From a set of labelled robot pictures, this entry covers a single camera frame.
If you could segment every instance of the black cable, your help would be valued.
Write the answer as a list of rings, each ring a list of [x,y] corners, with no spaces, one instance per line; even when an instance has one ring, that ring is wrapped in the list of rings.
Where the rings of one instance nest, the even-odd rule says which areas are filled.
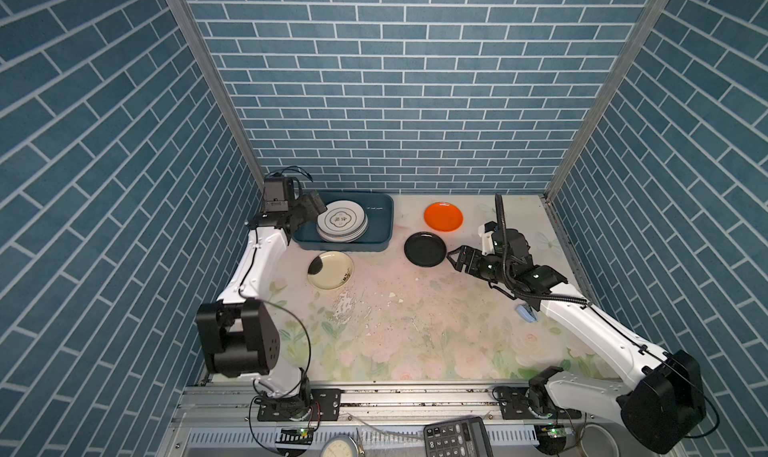
[[[253,399],[250,400],[250,404],[248,405],[248,429],[250,429],[250,436],[254,438],[254,442],[259,444],[259,446],[264,449],[267,452],[272,452],[275,455],[282,455],[282,457],[288,457],[289,452],[286,450],[286,453],[283,454],[281,452],[278,452],[275,449],[270,449],[269,447],[264,446],[263,443],[259,442],[259,440],[256,438],[256,434],[254,433],[254,426],[250,423],[250,414],[251,410],[254,407],[254,401],[256,400],[256,395]]]
[[[698,435],[686,435],[686,436],[685,436],[685,438],[686,438],[686,439],[702,439],[703,437],[707,437],[708,435],[711,435],[712,433],[714,433],[714,432],[717,430],[717,428],[718,428],[718,427],[720,427],[720,413],[719,413],[719,412],[717,412],[717,408],[715,407],[715,405],[712,403],[712,401],[709,399],[709,397],[707,397],[707,396],[706,396],[706,394],[704,393],[704,391],[703,391],[703,390],[702,390],[702,389],[701,389],[701,388],[700,388],[698,385],[694,385],[692,382],[690,382],[690,381],[689,381],[689,380],[688,380],[688,379],[685,377],[685,375],[681,374],[681,373],[680,373],[680,372],[678,372],[678,371],[677,371],[677,369],[675,369],[673,366],[670,366],[668,363],[666,363],[665,361],[663,361],[663,360],[662,360],[660,357],[658,357],[658,356],[654,355],[652,352],[650,352],[650,351],[648,350],[648,347],[645,347],[645,346],[641,346],[641,345],[639,345],[637,342],[635,342],[634,340],[632,340],[632,339],[630,339],[629,337],[627,337],[626,335],[624,335],[624,333],[623,333],[623,332],[621,332],[621,331],[620,331],[618,328],[616,328],[616,326],[614,326],[612,323],[610,323],[610,321],[609,321],[608,319],[606,319],[605,317],[603,317],[603,316],[602,316],[602,315],[601,315],[601,314],[600,314],[600,313],[599,313],[597,310],[595,310],[595,309],[594,309],[594,308],[592,308],[592,307],[590,307],[590,309],[592,309],[592,312],[594,312],[594,313],[595,313],[595,315],[597,315],[598,317],[600,317],[600,318],[603,320],[603,322],[605,322],[606,324],[608,324],[608,326],[609,326],[611,329],[615,330],[615,331],[616,331],[616,332],[617,332],[617,333],[618,333],[618,334],[619,334],[621,337],[624,337],[626,340],[628,340],[628,341],[629,341],[629,343],[631,343],[631,344],[632,344],[632,345],[634,345],[635,347],[638,347],[638,348],[640,349],[640,352],[641,352],[641,353],[646,353],[646,354],[648,354],[649,356],[651,356],[651,357],[653,357],[654,359],[658,360],[658,361],[659,361],[660,363],[662,363],[664,366],[667,366],[667,368],[668,368],[669,370],[671,370],[672,372],[676,373],[676,374],[677,374],[677,375],[678,375],[678,376],[679,376],[679,377],[680,377],[682,380],[684,380],[685,382],[687,382],[687,383],[688,383],[688,385],[690,385],[690,386],[691,386],[693,389],[695,389],[695,390],[696,390],[696,392],[698,392],[699,394],[701,394],[701,396],[702,396],[702,397],[704,397],[704,401],[710,405],[710,408],[712,408],[712,410],[715,412],[715,424],[713,425],[712,429],[709,429],[709,430],[707,430],[705,433],[701,433],[701,434],[698,434]],[[681,367],[683,366],[681,363],[677,362],[677,360],[675,360],[675,359],[674,359],[674,357],[673,357],[671,354],[669,354],[669,353],[664,353],[664,356],[666,356],[666,357],[667,357],[667,359],[670,359],[672,362],[676,363],[678,366],[681,366]]]
[[[574,435],[576,435],[576,442],[574,442],[573,444],[569,445],[568,447],[566,447],[565,449],[562,449],[560,451],[560,452],[567,452],[567,451],[569,451],[571,449],[575,449],[576,447],[579,446],[579,444],[581,444],[581,440],[584,438],[584,426],[587,424],[587,413],[584,413],[584,423],[581,424],[581,427],[582,427],[581,428],[581,432],[577,433],[576,432],[576,425],[574,425],[574,421],[571,419],[571,413],[568,411],[568,409],[563,409],[563,411],[568,416],[568,421],[571,423],[571,428],[574,431]]]
[[[250,400],[250,404],[248,405],[248,428],[250,429],[250,434],[254,438],[254,441],[257,444],[259,444],[259,446],[262,449],[267,450],[269,452],[272,452],[275,455],[282,455],[283,457],[287,457],[288,453],[289,453],[288,451],[286,451],[286,453],[283,454],[283,453],[278,452],[276,450],[273,450],[273,449],[270,449],[268,447],[265,447],[264,444],[259,442],[259,440],[256,438],[256,434],[254,433],[254,427],[250,423],[251,410],[254,407],[255,403],[258,403],[259,405],[261,405],[262,403],[274,403],[278,399],[284,397],[285,395],[292,394],[294,390],[298,389],[299,385],[301,385],[301,383],[306,378],[306,373],[307,373],[307,371],[310,368],[310,364],[312,363],[312,343],[310,342],[310,333],[306,331],[306,327],[304,326],[304,323],[293,312],[291,312],[290,310],[288,310],[288,309],[286,309],[284,307],[281,307],[281,306],[277,305],[276,303],[271,303],[268,300],[262,300],[262,302],[268,303],[272,307],[277,307],[278,309],[281,309],[281,310],[287,312],[288,314],[290,314],[291,317],[296,319],[296,321],[301,326],[301,329],[304,331],[304,335],[306,336],[306,345],[307,345],[307,348],[308,348],[308,354],[307,354],[307,357],[306,357],[306,370],[300,368],[300,370],[301,370],[301,378],[299,379],[299,382],[297,382],[296,385],[293,386],[293,389],[291,389],[288,392],[284,393],[281,397],[269,397],[263,391],[260,392],[259,390],[256,389],[256,381],[255,380],[253,380],[251,382],[251,384],[254,387],[254,391],[256,392],[256,395],[253,397],[253,399]],[[320,428],[320,404],[318,403],[317,404],[317,427],[314,428],[314,431],[317,431],[319,428]]]
[[[525,286],[522,282],[513,279],[512,276],[509,275],[509,267],[507,265],[507,252],[509,247],[509,241],[507,240],[507,222],[506,217],[504,216],[504,202],[502,201],[502,195],[496,194],[495,195],[495,203],[496,203],[496,220],[498,221],[498,229],[502,232],[502,278],[504,279],[504,285],[507,286],[507,289],[510,289],[512,291],[513,296],[510,296],[510,294],[504,292],[499,287],[491,286],[489,283],[488,286],[491,287],[491,289],[496,289],[501,293],[504,293],[507,297],[510,297],[511,299],[535,299],[535,300],[555,300],[559,302],[570,302],[570,303],[576,303],[578,305],[589,307],[592,305],[592,303],[587,300],[580,297],[573,297],[573,296],[567,296],[562,295],[558,293],[551,293],[549,295],[543,295],[533,292],[528,292],[527,290],[523,289],[522,287],[528,288]]]
[[[256,251],[257,250],[258,250],[258,247],[256,247],[256,245],[254,245],[254,258],[250,260],[250,266],[248,266],[248,270],[246,270],[245,273],[243,274],[243,278],[240,280],[240,285],[237,286],[237,294],[240,297],[244,298],[244,299],[247,299],[248,297],[243,295],[243,290],[241,290],[241,288],[243,287],[243,284],[245,283],[245,279],[248,278],[248,274],[254,268],[254,264],[256,262]]]
[[[717,428],[720,426],[720,413],[717,412],[717,408],[715,407],[714,404],[712,404],[712,401],[709,399],[709,397],[706,396],[704,391],[702,389],[700,389],[697,385],[694,385],[693,383],[691,383],[683,374],[678,372],[677,369],[675,369],[673,366],[670,366],[668,363],[663,361],[660,357],[655,356],[653,353],[648,351],[648,347],[640,346],[637,342],[633,341],[632,339],[630,339],[629,337],[624,335],[624,333],[622,333],[618,328],[616,328],[612,323],[610,323],[610,321],[608,319],[603,317],[597,310],[595,310],[593,307],[591,307],[592,303],[589,300],[587,300],[587,299],[579,299],[577,297],[564,296],[564,295],[561,295],[561,294],[554,294],[554,293],[549,294],[549,295],[539,295],[539,294],[535,294],[535,293],[529,293],[529,292],[526,292],[526,291],[520,290],[520,289],[513,289],[513,287],[515,287],[513,283],[518,283],[518,284],[520,284],[520,283],[517,280],[514,280],[514,279],[512,279],[509,276],[509,269],[507,267],[507,247],[508,247],[509,243],[507,241],[507,226],[506,226],[506,222],[504,220],[504,203],[502,202],[502,195],[501,194],[496,194],[495,195],[495,203],[496,203],[496,220],[498,221],[498,226],[499,226],[499,228],[502,231],[502,246],[503,246],[503,251],[502,251],[502,276],[504,277],[504,285],[506,285],[507,288],[512,291],[513,295],[510,295],[509,293],[504,292],[504,290],[501,289],[500,287],[492,286],[490,283],[488,283],[488,286],[491,289],[498,290],[499,292],[503,293],[504,295],[506,295],[507,297],[510,297],[512,299],[514,299],[514,298],[522,298],[522,299],[538,299],[538,300],[555,300],[555,301],[561,301],[561,302],[578,303],[580,305],[583,305],[584,308],[592,309],[592,312],[594,312],[595,315],[600,317],[606,324],[608,324],[608,326],[610,326],[613,330],[615,330],[621,337],[624,337],[632,345],[634,345],[635,347],[638,347],[640,349],[640,352],[645,352],[649,356],[651,356],[654,359],[658,360],[664,366],[667,366],[667,368],[672,370],[672,372],[676,373],[682,380],[684,380],[686,383],[688,383],[688,385],[690,385],[692,388],[696,389],[696,392],[700,393],[701,396],[704,397],[704,401],[707,404],[709,404],[709,406],[715,412],[715,424],[712,427],[712,429],[709,429],[705,433],[698,434],[698,435],[686,435],[685,438],[686,439],[701,439],[703,437],[707,437],[708,435],[711,435],[712,433],[714,433],[715,430],[717,430]],[[677,360],[675,360],[674,357],[671,356],[671,354],[664,353],[664,356],[666,356],[667,359],[670,359],[673,362],[675,362],[678,366],[682,367],[682,365],[679,362],[677,362]]]
[[[273,171],[266,175],[266,177],[273,177],[273,176],[280,176],[283,175],[283,172],[295,172],[297,174],[302,174],[304,177],[310,179],[310,182],[314,182],[314,179],[312,179],[312,174],[305,171],[303,168],[299,167],[298,165],[289,165],[288,167],[284,167],[280,169],[279,171]]]
[[[269,304],[272,307],[276,307],[276,308],[278,308],[280,310],[283,310],[283,312],[287,312],[291,317],[293,317],[296,320],[296,322],[299,323],[299,325],[301,326],[301,329],[304,331],[304,335],[306,336],[306,347],[308,349],[308,354],[306,355],[306,369],[301,369],[302,370],[302,378],[299,380],[299,382],[296,383],[296,385],[293,386],[293,389],[291,389],[287,393],[283,394],[283,395],[289,395],[294,390],[299,388],[299,385],[301,385],[302,381],[306,377],[306,374],[308,372],[310,372],[310,364],[312,363],[312,343],[310,342],[310,333],[306,331],[306,327],[304,327],[304,323],[301,321],[301,319],[298,318],[298,316],[296,316],[290,310],[288,310],[288,309],[286,309],[284,307],[281,307],[281,306],[277,305],[276,303],[271,303],[269,300],[263,300],[262,302],[267,303],[267,304]]]

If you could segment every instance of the stack of plates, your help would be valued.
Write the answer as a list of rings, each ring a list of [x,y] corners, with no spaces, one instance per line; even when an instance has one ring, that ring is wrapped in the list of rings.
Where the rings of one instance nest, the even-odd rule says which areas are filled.
[[[317,233],[328,242],[352,242],[368,229],[368,216],[359,204],[336,201],[317,218]]]

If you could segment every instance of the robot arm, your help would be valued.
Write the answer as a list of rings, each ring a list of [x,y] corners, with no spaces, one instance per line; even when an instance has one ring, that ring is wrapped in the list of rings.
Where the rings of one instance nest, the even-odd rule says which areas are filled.
[[[532,410],[540,415],[557,409],[600,415],[624,425],[648,449],[669,452],[706,415],[699,364],[682,350],[670,354],[637,335],[585,299],[556,270],[534,265],[522,234],[504,229],[500,196],[496,207],[500,225],[488,222],[479,229],[482,251],[462,245],[449,252],[453,267],[558,321],[621,378],[621,383],[589,379],[549,367],[529,382]],[[500,282],[509,292],[493,285]]]
[[[552,293],[581,297],[566,283],[552,287]],[[704,420],[704,395],[697,390],[702,388],[701,372],[693,357],[682,350],[670,355],[594,305],[545,300],[541,311],[584,341],[622,382],[550,367],[530,382],[529,396],[538,413],[561,408],[600,415],[624,425],[641,444],[660,454],[671,451]]]
[[[295,178],[265,179],[261,212],[249,223],[248,242],[232,279],[213,303],[203,303],[195,321],[210,373],[253,380],[267,396],[307,400],[306,371],[280,358],[280,335],[267,311],[280,256],[302,224],[326,211],[316,192],[295,195]]]

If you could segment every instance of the pressure gauge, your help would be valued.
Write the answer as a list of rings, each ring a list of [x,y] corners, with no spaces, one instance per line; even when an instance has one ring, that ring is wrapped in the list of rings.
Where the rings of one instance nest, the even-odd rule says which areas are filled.
[[[348,435],[339,435],[329,440],[322,448],[320,457],[360,457],[362,449]]]

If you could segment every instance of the blue object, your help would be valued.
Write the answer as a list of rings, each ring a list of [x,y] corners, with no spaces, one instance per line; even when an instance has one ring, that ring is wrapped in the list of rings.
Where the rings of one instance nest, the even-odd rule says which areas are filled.
[[[335,201],[352,201],[360,204],[368,216],[368,230],[356,241],[326,242],[317,233],[313,222],[302,225],[293,234],[293,240],[305,251],[381,252],[392,238],[392,222],[395,205],[387,194],[376,192],[318,192],[327,205]]]
[[[524,306],[520,304],[514,309],[517,310],[518,314],[520,315],[520,317],[522,317],[525,320],[525,322],[532,323],[538,320],[536,318],[535,310],[531,309],[528,306]]]

